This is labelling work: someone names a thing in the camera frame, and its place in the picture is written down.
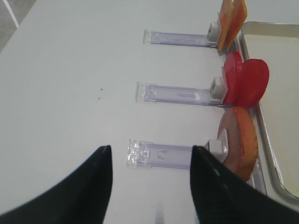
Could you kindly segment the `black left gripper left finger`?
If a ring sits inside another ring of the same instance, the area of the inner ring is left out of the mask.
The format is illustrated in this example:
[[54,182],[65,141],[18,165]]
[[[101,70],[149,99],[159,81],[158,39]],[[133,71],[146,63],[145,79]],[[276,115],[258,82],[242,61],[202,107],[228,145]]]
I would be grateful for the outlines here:
[[2,224],[101,224],[113,184],[112,150],[99,147],[81,166],[37,198],[0,216]]

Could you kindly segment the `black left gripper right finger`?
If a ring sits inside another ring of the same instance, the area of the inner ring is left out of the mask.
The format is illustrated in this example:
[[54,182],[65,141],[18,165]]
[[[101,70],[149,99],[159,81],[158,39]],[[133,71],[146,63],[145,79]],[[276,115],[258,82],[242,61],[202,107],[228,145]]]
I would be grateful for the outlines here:
[[190,188],[201,224],[297,224],[298,212],[258,192],[202,146],[193,146]]

